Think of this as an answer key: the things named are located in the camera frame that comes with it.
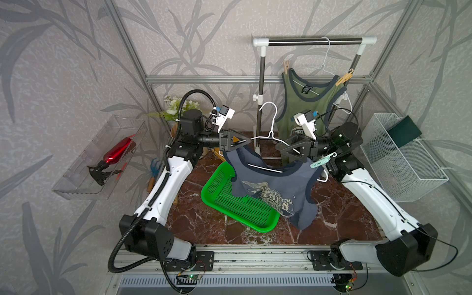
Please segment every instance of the green plastic basket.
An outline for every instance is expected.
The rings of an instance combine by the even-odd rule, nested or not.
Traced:
[[[208,206],[246,224],[261,233],[275,228],[280,214],[260,199],[246,195],[235,197],[231,194],[231,178],[235,171],[228,162],[216,169],[202,189],[202,201]]]

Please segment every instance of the clothes rack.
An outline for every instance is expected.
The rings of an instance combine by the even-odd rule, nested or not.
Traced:
[[[261,57],[261,67],[259,70],[259,92],[254,94],[253,99],[257,101],[257,121],[256,126],[254,126],[254,136],[261,135],[261,120],[262,120],[262,111],[261,106],[264,100],[264,71],[265,71],[265,58],[267,53],[268,46],[298,46],[298,45],[308,45],[308,46],[320,46],[320,45],[354,45],[358,44],[356,55],[351,63],[349,69],[354,69],[361,58],[362,53],[367,45],[374,45],[377,41],[377,38],[374,36],[365,36],[365,37],[349,37],[349,38],[330,38],[329,41],[325,38],[254,38],[253,46],[260,47],[260,57]],[[261,147],[259,143],[259,138],[256,138],[254,142],[254,150],[259,155],[261,154]]]

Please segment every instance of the clear plastic box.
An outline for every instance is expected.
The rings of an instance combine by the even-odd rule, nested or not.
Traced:
[[[144,120],[111,116],[77,160],[54,185],[52,191],[68,200],[107,200],[146,132],[147,127]],[[103,170],[103,172],[111,171],[112,173],[105,180],[104,185],[99,185],[90,175],[88,166],[96,166],[106,152],[122,139],[132,135],[131,139],[135,144],[130,144],[127,147],[118,163]]]

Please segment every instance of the clothespin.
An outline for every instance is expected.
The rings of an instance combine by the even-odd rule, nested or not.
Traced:
[[[285,73],[285,75],[287,75],[287,74],[288,74],[288,68],[289,68],[289,63],[290,63],[290,61],[287,60],[287,62],[285,62],[285,59],[284,59],[284,60],[282,61],[282,63],[284,64],[284,73]]]
[[[339,86],[339,84],[344,83],[344,82],[346,82],[347,80],[351,79],[351,78],[353,77],[353,72],[354,72],[354,69],[350,69],[349,72],[347,72],[346,74],[344,74],[344,76],[342,76],[342,77],[336,82],[336,86]]]

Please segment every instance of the red spray bottle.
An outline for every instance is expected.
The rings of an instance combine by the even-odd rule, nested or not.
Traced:
[[[119,143],[117,143],[114,147],[112,147],[104,156],[103,160],[98,162],[97,166],[95,167],[90,167],[88,166],[90,175],[95,179],[95,181],[100,184],[104,185],[105,180],[111,175],[110,172],[103,172],[106,168],[108,168],[110,165],[118,163],[119,159],[123,155],[125,155],[125,151],[127,150],[126,153],[129,153],[134,150],[136,147],[136,143],[131,139],[132,136],[125,137],[123,138]],[[115,170],[113,172],[114,174],[118,174],[123,172],[122,170]]]

